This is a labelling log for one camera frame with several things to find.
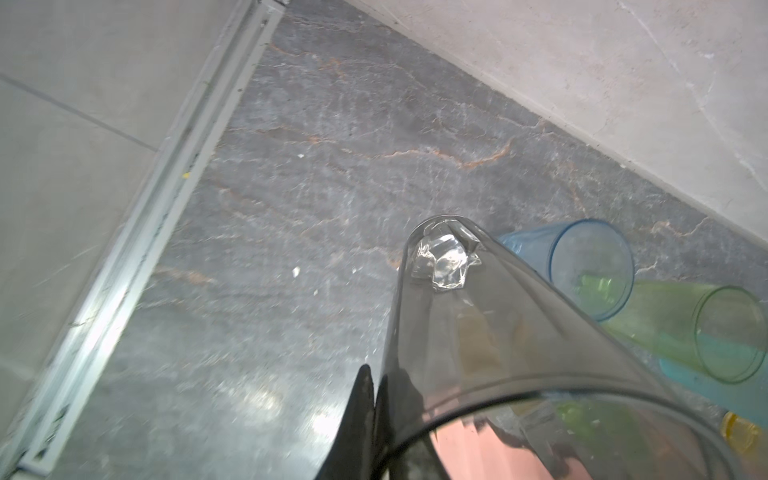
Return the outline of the dark grey tall glass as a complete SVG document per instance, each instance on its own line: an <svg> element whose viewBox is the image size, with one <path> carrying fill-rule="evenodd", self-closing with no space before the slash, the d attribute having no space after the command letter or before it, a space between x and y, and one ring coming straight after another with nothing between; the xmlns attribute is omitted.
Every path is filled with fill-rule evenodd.
<svg viewBox="0 0 768 480"><path fill-rule="evenodd" d="M410 235L376 398L372 475L451 479L429 434L486 418L589 479L741 479L720 435L661 378L474 222Z"/></svg>

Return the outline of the blue tall glass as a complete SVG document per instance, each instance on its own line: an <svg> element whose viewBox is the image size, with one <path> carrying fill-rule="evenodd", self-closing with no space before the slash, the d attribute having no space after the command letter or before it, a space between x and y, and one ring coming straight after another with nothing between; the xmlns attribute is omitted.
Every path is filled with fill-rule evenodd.
<svg viewBox="0 0 768 480"><path fill-rule="evenodd" d="M624 235L606 221L551 223L497 239L598 322L617 314L630 297L633 254Z"/></svg>

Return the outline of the green tall glass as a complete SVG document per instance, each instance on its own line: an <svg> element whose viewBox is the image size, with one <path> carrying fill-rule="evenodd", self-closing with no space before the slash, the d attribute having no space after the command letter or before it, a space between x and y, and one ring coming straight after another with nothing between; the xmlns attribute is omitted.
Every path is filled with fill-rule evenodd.
<svg viewBox="0 0 768 480"><path fill-rule="evenodd" d="M601 326L726 384L752 377L767 355L767 315L738 286L638 281L626 305Z"/></svg>

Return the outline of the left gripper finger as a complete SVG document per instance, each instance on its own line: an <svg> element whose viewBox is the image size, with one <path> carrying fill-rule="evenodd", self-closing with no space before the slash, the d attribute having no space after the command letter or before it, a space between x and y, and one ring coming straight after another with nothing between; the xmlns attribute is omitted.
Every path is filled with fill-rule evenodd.
<svg viewBox="0 0 768 480"><path fill-rule="evenodd" d="M371 478L374 419L374 381L370 366L364 364L358 370L338 431L316 480Z"/></svg>

